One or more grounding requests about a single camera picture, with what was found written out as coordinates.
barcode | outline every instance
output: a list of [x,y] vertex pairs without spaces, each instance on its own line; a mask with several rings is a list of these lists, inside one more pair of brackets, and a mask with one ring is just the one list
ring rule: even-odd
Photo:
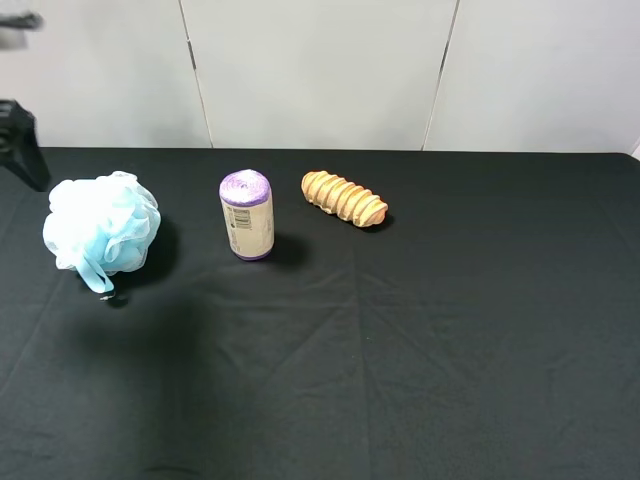
[[233,209],[233,219],[238,228],[245,230],[251,229],[251,214],[249,210],[241,210],[239,208]]

purple thread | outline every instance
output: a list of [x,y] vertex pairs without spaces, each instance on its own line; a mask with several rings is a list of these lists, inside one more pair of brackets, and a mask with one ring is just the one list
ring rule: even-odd
[[224,177],[220,198],[234,207],[255,207],[269,200],[269,180],[255,170],[240,170]]

black table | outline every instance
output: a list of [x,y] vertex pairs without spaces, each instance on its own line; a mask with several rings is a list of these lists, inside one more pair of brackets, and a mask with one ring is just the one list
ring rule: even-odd
[[[55,269],[46,194],[0,172],[0,478],[640,478],[640,164],[623,155],[48,149],[160,204],[100,302]],[[231,253],[217,189],[272,183]],[[326,169],[390,205],[307,204]]]

spool of thread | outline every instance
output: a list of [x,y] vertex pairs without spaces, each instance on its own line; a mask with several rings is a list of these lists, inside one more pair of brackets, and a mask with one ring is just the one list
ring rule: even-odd
[[266,257],[273,248],[273,201],[269,180],[255,170],[227,175],[220,183],[231,250],[242,260]]

